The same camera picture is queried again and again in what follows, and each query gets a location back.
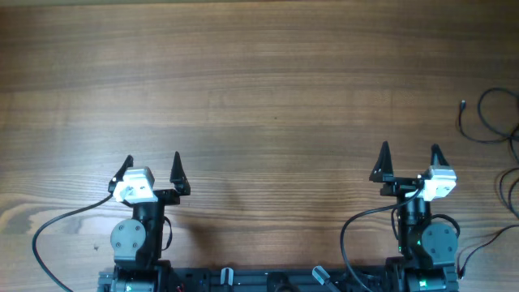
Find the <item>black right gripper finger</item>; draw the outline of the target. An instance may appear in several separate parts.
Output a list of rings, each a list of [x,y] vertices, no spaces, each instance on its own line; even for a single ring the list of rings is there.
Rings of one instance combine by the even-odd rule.
[[[382,143],[378,160],[369,176],[374,183],[390,183],[394,181],[392,157],[388,141]]]
[[[449,166],[438,144],[431,146],[431,166]]]

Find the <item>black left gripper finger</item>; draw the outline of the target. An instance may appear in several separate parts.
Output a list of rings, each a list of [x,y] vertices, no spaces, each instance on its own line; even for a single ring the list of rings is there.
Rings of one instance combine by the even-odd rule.
[[[116,174],[110,179],[108,184],[108,192],[113,193],[115,191],[115,187],[119,182],[123,180],[123,176],[125,172],[134,165],[134,158],[132,155],[128,155],[125,161],[122,163],[122,166],[116,172]]]
[[[191,185],[182,167],[182,161],[179,152],[174,154],[169,181],[174,185],[174,189],[180,196],[191,194]]]

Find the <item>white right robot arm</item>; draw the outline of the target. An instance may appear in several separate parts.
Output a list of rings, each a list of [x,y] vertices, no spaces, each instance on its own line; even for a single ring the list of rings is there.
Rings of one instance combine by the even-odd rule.
[[[399,257],[386,259],[387,287],[398,292],[457,292],[455,255],[461,233],[459,224],[444,214],[431,212],[431,202],[443,199],[457,185],[457,175],[440,146],[431,146],[431,164],[414,178],[393,173],[388,142],[369,177],[381,183],[382,196],[397,199],[396,233]]]

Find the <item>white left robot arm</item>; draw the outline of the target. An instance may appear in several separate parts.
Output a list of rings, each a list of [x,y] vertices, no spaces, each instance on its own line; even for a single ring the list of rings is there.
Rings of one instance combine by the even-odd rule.
[[[132,209],[132,217],[120,221],[111,232],[115,266],[111,273],[99,276],[99,291],[162,292],[186,289],[171,263],[161,258],[161,253],[169,248],[173,240],[170,234],[167,242],[163,242],[164,224],[171,223],[165,216],[165,208],[180,204],[180,198],[191,193],[178,152],[174,154],[169,182],[173,185],[171,188],[155,190],[152,171],[147,166],[135,167],[131,155],[110,180],[108,192],[117,202]]]

